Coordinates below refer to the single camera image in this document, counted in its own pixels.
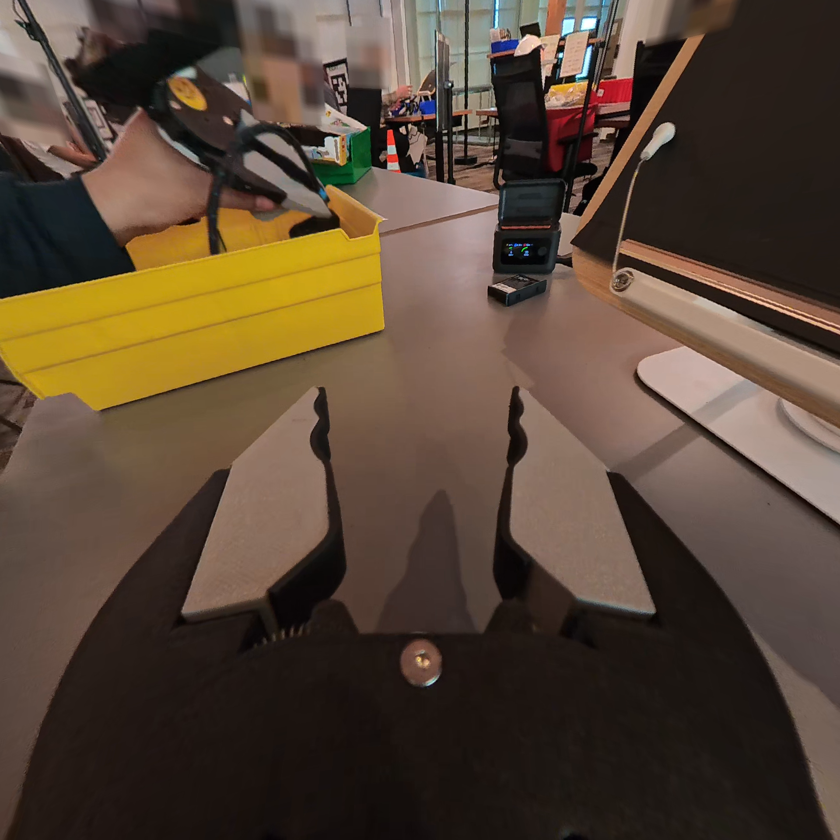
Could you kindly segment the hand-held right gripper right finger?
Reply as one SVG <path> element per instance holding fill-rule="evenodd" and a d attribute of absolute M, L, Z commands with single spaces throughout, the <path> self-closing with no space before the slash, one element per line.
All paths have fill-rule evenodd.
<path fill-rule="evenodd" d="M 652 619 L 655 603 L 610 471 L 520 386 L 507 430 L 492 562 L 501 598 L 521 603 L 536 630 L 552 636 L 590 613 Z"/>

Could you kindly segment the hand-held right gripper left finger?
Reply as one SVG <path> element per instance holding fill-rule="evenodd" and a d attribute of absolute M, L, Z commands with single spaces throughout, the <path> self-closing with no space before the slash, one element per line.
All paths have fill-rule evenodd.
<path fill-rule="evenodd" d="M 347 570 L 326 390 L 312 387 L 227 473 L 182 606 L 186 623 L 242 614 L 306 632 Z"/>

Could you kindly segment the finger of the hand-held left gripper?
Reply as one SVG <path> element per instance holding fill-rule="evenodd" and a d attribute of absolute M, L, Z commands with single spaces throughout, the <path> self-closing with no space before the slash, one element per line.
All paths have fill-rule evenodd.
<path fill-rule="evenodd" d="M 285 173 L 281 187 L 287 193 L 286 199 L 279 205 L 274 204 L 279 212 L 330 216 L 329 196 L 301 144 L 286 128 L 275 122 L 257 120 L 247 110 L 239 113 L 236 128 L 242 128 L 248 140 L 265 148 L 265 154 L 272 150 L 271 158 Z"/>
<path fill-rule="evenodd" d="M 271 158 L 272 150 L 248 140 L 242 128 L 234 128 L 223 147 L 200 141 L 195 135 L 177 140 L 160 128 L 160 137 L 175 152 L 205 174 L 220 177 L 222 186 L 254 196 L 264 196 L 281 204 L 287 196 L 282 189 L 285 173 Z"/>

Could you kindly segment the yellow plastic bin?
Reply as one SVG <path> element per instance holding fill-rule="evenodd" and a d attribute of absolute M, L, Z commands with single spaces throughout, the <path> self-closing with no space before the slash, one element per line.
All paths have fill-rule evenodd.
<path fill-rule="evenodd" d="M 220 255 L 203 220 L 129 243 L 133 273 L 2 300 L 2 361 L 102 410 L 382 331 L 382 217 L 326 190 L 338 228 L 223 209 Z"/>

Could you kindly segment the person's left forearm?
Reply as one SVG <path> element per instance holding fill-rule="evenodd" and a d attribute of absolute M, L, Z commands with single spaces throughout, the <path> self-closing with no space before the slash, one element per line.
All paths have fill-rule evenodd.
<path fill-rule="evenodd" d="M 2 299 L 134 271 L 79 177 L 25 183 L 2 175 Z"/>

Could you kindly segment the person's left hand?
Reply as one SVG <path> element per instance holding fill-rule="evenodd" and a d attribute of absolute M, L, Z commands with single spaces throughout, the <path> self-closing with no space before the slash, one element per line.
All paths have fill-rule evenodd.
<path fill-rule="evenodd" d="M 206 214 L 213 177 L 173 149 L 141 109 L 105 162 L 81 177 L 118 246 Z"/>

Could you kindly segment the green plastic bin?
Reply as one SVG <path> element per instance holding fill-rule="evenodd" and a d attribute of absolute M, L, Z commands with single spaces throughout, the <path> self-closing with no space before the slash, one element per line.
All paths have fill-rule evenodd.
<path fill-rule="evenodd" d="M 371 129 L 345 136 L 348 140 L 343 164 L 316 160 L 312 168 L 324 185 L 346 186 L 357 183 L 372 168 Z"/>

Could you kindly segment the small marker sign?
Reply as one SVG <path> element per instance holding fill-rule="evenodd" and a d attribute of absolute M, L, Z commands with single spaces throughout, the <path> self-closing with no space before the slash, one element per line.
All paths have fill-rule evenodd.
<path fill-rule="evenodd" d="M 323 70 L 323 97 L 325 105 L 346 114 L 348 108 L 348 73 L 347 58 L 325 62 Z"/>

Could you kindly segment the black tripod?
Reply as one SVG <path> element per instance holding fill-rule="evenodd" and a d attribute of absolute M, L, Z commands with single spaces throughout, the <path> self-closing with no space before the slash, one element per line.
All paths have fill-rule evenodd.
<path fill-rule="evenodd" d="M 109 155 L 109 148 L 102 140 L 97 126 L 91 120 L 91 115 L 87 106 L 77 95 L 75 87 L 71 83 L 65 68 L 61 64 L 58 55 L 49 42 L 49 38 L 45 30 L 41 27 L 30 5 L 26 1 L 13 1 L 12 9 L 18 26 L 21 27 L 29 39 L 36 42 L 43 51 L 49 69 L 58 80 L 59 85 L 65 94 L 65 101 L 70 115 L 70 121 L 73 123 L 80 137 L 84 141 L 84 144 L 87 146 L 87 149 L 94 156 L 96 161 L 99 163 L 104 162 Z"/>

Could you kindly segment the white board stand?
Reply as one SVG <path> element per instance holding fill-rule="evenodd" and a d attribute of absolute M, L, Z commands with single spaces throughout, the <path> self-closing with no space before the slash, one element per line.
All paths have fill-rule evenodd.
<path fill-rule="evenodd" d="M 640 381 L 838 523 L 838 421 L 802 405 L 838 414 L 838 358 L 639 269 L 616 270 L 610 288 L 693 342 L 642 359 Z"/>

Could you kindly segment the tall black office chair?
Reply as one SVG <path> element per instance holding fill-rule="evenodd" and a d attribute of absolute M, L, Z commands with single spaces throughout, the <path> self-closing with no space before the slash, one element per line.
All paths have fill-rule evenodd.
<path fill-rule="evenodd" d="M 548 125 L 541 48 L 534 47 L 520 56 L 497 56 L 491 61 L 490 68 L 499 129 L 493 172 L 495 188 L 500 190 L 501 184 L 507 182 L 552 177 L 562 179 L 571 191 L 575 180 L 594 176 L 597 167 L 592 162 L 592 154 L 590 160 L 578 162 L 590 86 L 585 93 L 581 128 L 572 151 L 567 153 L 560 173 L 548 173 L 545 170 Z"/>

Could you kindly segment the small black battery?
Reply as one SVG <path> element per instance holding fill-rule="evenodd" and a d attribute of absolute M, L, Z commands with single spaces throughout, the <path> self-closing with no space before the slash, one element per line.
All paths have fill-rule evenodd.
<path fill-rule="evenodd" d="M 547 289 L 545 277 L 506 276 L 489 284 L 487 297 L 504 308 L 510 308 L 544 294 Z"/>

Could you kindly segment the black charger case with screen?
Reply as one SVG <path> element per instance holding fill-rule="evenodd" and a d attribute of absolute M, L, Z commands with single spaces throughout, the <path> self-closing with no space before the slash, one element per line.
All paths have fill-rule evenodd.
<path fill-rule="evenodd" d="M 565 191 L 566 184 L 560 178 L 501 185 L 492 255 L 496 273 L 553 272 L 559 254 Z"/>

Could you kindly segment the table with red cloth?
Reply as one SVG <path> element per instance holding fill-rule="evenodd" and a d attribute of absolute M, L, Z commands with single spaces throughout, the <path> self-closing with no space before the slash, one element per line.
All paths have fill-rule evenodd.
<path fill-rule="evenodd" d="M 579 147 L 578 162 L 592 157 L 592 135 L 595 132 L 597 111 L 601 106 L 629 103 L 632 98 L 632 78 L 602 80 L 591 91 L 584 130 Z M 581 128 L 581 115 L 588 82 L 586 80 L 552 85 L 545 98 L 548 125 L 548 145 L 545 152 L 545 170 L 560 173 L 567 153 L 572 151 Z"/>

